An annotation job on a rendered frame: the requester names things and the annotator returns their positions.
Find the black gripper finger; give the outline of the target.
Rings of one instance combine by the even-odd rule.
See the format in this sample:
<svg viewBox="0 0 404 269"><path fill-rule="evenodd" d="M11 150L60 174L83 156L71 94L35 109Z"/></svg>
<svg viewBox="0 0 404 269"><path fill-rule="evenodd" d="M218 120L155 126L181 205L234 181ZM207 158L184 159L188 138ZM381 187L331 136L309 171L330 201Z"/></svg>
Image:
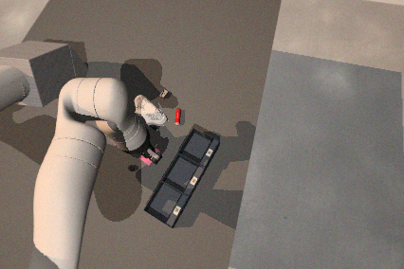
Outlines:
<svg viewBox="0 0 404 269"><path fill-rule="evenodd" d="M149 158L150 161L154 162L154 164L157 164L159 160L162 158L162 154L161 152L155 151L155 148L151 145L151 142L149 142L149 145L152 147L152 150L148 149L147 150L148 154L142 152L139 152L138 154L141 154L146 159Z"/></svg>

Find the dark grey rack of three bins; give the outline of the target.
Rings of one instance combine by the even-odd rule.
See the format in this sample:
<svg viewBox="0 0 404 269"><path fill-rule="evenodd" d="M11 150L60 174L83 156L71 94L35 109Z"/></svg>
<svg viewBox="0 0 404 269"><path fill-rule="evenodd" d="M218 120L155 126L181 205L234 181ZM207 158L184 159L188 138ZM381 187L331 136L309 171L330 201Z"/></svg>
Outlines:
<svg viewBox="0 0 404 269"><path fill-rule="evenodd" d="M220 146L220 141L192 128L146 210L174 228Z"/></svg>

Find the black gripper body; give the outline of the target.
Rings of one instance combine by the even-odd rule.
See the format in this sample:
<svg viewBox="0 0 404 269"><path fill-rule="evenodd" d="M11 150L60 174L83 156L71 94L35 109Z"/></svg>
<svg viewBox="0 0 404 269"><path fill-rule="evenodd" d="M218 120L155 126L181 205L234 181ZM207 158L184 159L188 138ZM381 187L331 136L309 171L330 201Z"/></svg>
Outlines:
<svg viewBox="0 0 404 269"><path fill-rule="evenodd" d="M145 139L145 141L143 142L143 144L142 144L140 147L138 147L137 149L135 149L135 150L132 150L132 151L124 151L124 152L129 153L129 154L136 154L136 153L139 153L139 152L143 152L143 153L145 153L145 154L148 154L148 153L147 153L147 150L148 150L148 149L152 150L152 147L149 145L149 142L150 142L150 133L149 133L149 131L148 131L147 128L146 128L146 130L147 130L147 136L146 136L146 139Z"/></svg>

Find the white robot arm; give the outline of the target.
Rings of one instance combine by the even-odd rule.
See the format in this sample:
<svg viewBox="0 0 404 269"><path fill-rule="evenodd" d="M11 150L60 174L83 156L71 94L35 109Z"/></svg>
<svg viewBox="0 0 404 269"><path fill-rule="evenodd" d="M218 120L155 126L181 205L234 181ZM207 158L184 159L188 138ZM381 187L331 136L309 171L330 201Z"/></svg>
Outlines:
<svg viewBox="0 0 404 269"><path fill-rule="evenodd" d="M21 71L0 66L0 112L27 97L29 90ZM148 126L168 122L143 95L135 98L135 105L133 112L127 85L114 78L77 78L62 88L55 135L35 185L34 239L28 269L78 269L106 136L120 149L132 151L147 136L136 115L145 118ZM86 124L87 120L96 121L99 129Z"/></svg>

